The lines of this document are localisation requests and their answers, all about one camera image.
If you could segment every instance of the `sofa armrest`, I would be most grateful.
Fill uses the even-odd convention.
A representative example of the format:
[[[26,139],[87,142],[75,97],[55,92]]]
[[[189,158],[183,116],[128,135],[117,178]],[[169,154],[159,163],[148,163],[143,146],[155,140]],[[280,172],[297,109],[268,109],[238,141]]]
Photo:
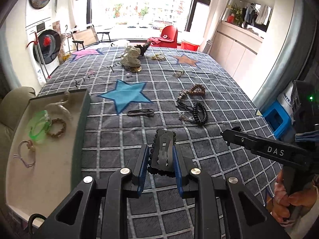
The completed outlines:
[[[15,130],[29,99],[34,97],[35,91],[31,87],[19,87],[10,91],[0,104],[0,122]]]

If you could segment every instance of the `blue gripper pad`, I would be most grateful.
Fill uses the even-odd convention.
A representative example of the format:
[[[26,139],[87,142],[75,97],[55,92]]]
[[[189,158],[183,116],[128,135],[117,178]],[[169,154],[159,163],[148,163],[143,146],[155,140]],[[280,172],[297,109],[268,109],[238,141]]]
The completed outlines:
[[[138,190],[137,190],[138,196],[141,196],[144,190],[149,154],[150,154],[150,149],[148,146],[146,146],[143,161],[142,161],[142,167],[138,175]]]
[[[176,185],[177,185],[177,190],[180,196],[183,196],[183,187],[181,183],[181,169],[178,163],[178,158],[177,158],[177,153],[176,153],[176,148],[173,146],[173,166],[174,166],[174,171],[175,171],[175,178],[176,178]]]

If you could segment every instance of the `blue stool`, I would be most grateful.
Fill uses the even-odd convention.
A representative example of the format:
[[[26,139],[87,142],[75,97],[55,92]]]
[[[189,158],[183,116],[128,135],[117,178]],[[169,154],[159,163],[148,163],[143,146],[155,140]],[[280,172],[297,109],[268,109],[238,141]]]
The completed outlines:
[[[277,100],[263,113],[263,117],[273,130],[276,139],[279,139],[291,126],[290,116]]]

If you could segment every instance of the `finger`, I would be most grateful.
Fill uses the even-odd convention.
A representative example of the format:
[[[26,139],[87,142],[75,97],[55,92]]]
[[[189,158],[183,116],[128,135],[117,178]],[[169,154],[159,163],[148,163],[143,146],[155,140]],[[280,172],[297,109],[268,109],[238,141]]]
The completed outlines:
[[[287,192],[286,192],[284,185],[282,183],[277,183],[277,182],[275,183],[274,193],[275,193],[274,200],[277,203],[280,203],[280,201],[285,197],[285,195],[287,195]]]
[[[282,183],[284,180],[283,172],[280,170],[280,172],[277,174],[276,182],[277,183]]]
[[[311,189],[295,192],[288,198],[288,202],[294,206],[312,207],[316,201],[317,189],[315,186]]]
[[[278,204],[275,201],[274,201],[274,207],[273,207],[272,211],[276,212],[278,216],[286,217],[286,218],[290,217],[290,213],[289,213],[288,208],[286,208],[283,205]]]
[[[283,218],[281,216],[278,216],[275,211],[272,211],[272,216],[278,223],[282,223],[284,221]]]
[[[285,196],[283,196],[283,198],[279,201],[280,205],[283,205],[285,207],[288,207],[290,205],[289,201],[288,201],[288,195],[286,194]]]

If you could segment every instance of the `bed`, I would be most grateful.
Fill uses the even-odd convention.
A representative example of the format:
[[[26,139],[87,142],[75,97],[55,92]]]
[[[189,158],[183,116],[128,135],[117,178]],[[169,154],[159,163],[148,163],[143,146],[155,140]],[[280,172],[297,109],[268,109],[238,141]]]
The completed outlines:
[[[130,72],[117,64],[123,51],[124,48],[104,47],[77,52],[54,71],[39,93],[78,88],[90,91],[92,102],[82,152],[83,177],[110,176],[135,157],[142,144],[151,146],[156,129],[164,128],[176,132],[176,143],[199,168],[212,176],[237,177],[264,203],[265,190],[272,193],[280,165],[242,147],[228,147],[220,132],[240,126],[250,134],[268,138],[273,135],[265,120],[255,115],[255,106],[230,75],[207,54],[149,47],[140,57],[142,70],[127,76]],[[167,60],[150,58],[159,53]],[[184,75],[173,76],[181,70]],[[179,92],[197,83],[205,86],[205,96],[188,96],[184,103],[193,105],[199,101],[205,106],[208,122],[203,127],[179,120],[181,111],[176,108]],[[139,102],[123,105],[108,96],[111,91],[134,84],[143,94]],[[99,97],[105,94],[111,99]],[[149,108],[155,112],[153,117],[127,116],[129,110]],[[224,235],[220,203],[219,215]],[[101,219],[100,215],[97,237]],[[128,200],[129,238],[193,238],[193,223],[194,201],[179,197],[173,178],[148,173],[141,198]]]

